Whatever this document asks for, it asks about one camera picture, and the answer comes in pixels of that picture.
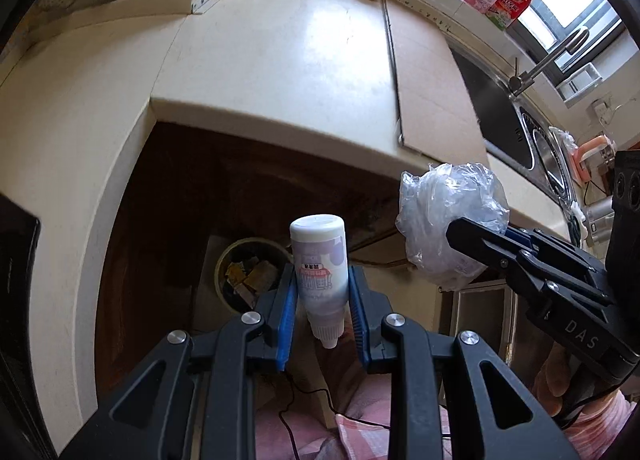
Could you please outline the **right hand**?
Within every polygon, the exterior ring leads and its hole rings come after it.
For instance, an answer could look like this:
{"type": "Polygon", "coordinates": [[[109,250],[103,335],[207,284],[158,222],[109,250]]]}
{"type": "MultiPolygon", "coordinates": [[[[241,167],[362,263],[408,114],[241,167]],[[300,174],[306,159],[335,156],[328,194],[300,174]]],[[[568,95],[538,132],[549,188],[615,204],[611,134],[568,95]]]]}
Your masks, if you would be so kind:
{"type": "Polygon", "coordinates": [[[554,343],[536,374],[533,394],[550,417],[562,409],[562,397],[570,385],[570,364],[564,347],[554,343]]]}

